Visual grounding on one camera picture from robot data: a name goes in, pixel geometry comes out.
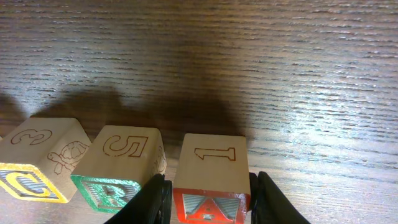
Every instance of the alphabet block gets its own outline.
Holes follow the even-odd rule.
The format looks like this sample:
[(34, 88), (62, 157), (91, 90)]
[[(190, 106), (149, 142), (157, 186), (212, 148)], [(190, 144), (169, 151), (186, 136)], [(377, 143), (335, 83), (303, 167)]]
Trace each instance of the alphabet block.
[(107, 125), (71, 178), (94, 210), (115, 213), (165, 169), (158, 129)]
[(185, 223), (244, 223), (250, 203), (246, 138), (186, 134), (174, 179)]
[(0, 186), (18, 199), (67, 203), (90, 144), (75, 118), (29, 118), (0, 141)]

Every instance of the wooden surface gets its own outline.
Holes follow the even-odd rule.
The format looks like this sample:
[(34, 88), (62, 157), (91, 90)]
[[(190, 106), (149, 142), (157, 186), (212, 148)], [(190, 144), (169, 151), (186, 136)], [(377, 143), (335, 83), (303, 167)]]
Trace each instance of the wooden surface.
[[(396, 1), (0, 2), (0, 135), (27, 117), (161, 129), (173, 180), (184, 133), (245, 135), (312, 223), (398, 222)], [(101, 223), (14, 200), (1, 223)]]

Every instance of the block face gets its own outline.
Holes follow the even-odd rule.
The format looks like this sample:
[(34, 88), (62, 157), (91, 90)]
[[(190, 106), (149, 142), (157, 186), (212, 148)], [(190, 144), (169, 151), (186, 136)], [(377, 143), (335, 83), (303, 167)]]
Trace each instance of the block face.
[(158, 129), (108, 125), (98, 134), (71, 178), (95, 210), (117, 212), (154, 174), (163, 174), (165, 167)]
[(67, 202), (48, 178), (32, 165), (0, 163), (0, 186), (21, 200)]
[(174, 186), (250, 194), (246, 138), (186, 134)]
[(67, 203), (90, 144), (74, 118), (29, 118), (0, 142), (1, 185), (18, 199)]
[(244, 223), (248, 194), (173, 189), (177, 216), (185, 223)]
[(71, 176), (88, 204), (96, 211), (115, 213), (125, 206), (141, 186), (133, 180)]
[(250, 201), (246, 138), (186, 134), (173, 192), (180, 222), (243, 223)]

